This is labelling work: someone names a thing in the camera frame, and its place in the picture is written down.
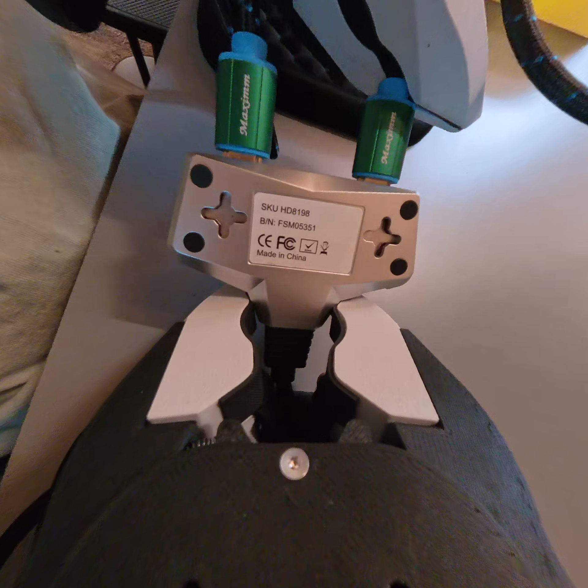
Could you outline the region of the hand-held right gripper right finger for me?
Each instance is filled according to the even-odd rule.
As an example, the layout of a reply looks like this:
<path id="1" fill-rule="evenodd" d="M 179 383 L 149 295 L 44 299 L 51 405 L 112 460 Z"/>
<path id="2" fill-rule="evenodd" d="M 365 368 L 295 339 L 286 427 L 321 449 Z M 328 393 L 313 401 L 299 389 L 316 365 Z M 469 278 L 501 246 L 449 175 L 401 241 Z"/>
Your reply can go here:
<path id="1" fill-rule="evenodd" d="M 377 304 L 359 296 L 339 302 L 327 373 L 355 402 L 353 418 L 369 425 L 373 439 L 387 425 L 440 424 L 433 401 L 398 324 Z"/>

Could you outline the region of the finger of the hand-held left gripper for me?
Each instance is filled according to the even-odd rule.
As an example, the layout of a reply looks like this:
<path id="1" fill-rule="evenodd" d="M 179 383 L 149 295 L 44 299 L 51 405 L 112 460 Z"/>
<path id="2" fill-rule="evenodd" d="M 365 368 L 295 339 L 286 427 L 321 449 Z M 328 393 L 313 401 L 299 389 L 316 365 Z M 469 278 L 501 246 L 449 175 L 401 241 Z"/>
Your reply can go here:
<path id="1" fill-rule="evenodd" d="M 481 115 L 488 68 L 484 1 L 367 1 L 402 69 L 417 118 L 448 132 Z"/>
<path id="2" fill-rule="evenodd" d="M 293 7 L 345 78 L 367 96 L 374 95 L 385 73 L 343 17 L 337 1 L 294 1 Z"/>

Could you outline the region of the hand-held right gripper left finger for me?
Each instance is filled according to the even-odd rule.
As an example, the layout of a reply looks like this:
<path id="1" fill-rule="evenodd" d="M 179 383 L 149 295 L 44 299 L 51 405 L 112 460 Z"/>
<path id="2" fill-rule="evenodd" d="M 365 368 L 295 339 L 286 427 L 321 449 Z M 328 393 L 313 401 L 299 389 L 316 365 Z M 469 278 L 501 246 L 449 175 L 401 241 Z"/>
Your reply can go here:
<path id="1" fill-rule="evenodd" d="M 241 319 L 246 294 L 212 294 L 187 316 L 146 419 L 151 424 L 195 422 L 216 432 L 221 399 L 254 373 L 254 347 Z"/>

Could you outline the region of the black office chair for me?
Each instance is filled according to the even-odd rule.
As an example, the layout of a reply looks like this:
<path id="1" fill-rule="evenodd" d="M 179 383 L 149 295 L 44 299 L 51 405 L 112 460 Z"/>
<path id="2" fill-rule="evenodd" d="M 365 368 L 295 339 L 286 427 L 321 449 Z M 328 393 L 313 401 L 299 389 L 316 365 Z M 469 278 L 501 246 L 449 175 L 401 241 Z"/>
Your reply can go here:
<path id="1" fill-rule="evenodd" d="M 179 1 L 29 1 L 51 22 L 74 33 L 94 33 L 106 25 L 127 39 L 141 84 L 151 74 L 140 41 L 150 44 L 157 62 Z"/>

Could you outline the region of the yellow plastic bin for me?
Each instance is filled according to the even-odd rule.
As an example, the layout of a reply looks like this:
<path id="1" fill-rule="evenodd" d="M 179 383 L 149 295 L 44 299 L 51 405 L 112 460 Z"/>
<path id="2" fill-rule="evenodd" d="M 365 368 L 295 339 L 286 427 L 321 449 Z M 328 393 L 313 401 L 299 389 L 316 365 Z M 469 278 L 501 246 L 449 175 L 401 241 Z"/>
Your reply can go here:
<path id="1" fill-rule="evenodd" d="M 531 1 L 537 18 L 587 38 L 587 1 Z"/>

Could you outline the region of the black quilted mat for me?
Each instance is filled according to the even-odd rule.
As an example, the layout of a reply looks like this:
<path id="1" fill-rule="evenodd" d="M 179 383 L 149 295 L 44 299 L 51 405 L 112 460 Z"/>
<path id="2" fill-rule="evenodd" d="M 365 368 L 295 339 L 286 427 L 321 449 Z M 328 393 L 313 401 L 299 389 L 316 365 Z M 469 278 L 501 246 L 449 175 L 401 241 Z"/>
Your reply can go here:
<path id="1" fill-rule="evenodd" d="M 350 82 L 303 18 L 294 1 L 199 1 L 198 39 L 217 70 L 219 55 L 237 32 L 251 32 L 268 46 L 277 69 L 276 112 L 357 140 L 366 98 Z"/>

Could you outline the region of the black HDMI switch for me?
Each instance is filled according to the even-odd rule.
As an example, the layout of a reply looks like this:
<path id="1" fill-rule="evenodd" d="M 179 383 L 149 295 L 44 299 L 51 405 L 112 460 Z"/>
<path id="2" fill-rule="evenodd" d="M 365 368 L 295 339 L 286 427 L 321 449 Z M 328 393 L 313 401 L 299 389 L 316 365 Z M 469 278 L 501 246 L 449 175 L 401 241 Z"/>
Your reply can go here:
<path id="1" fill-rule="evenodd" d="M 276 410 L 339 302 L 413 274 L 419 197 L 408 190 L 261 163 L 192 155 L 171 246 L 190 266 L 246 294 L 265 325 Z"/>

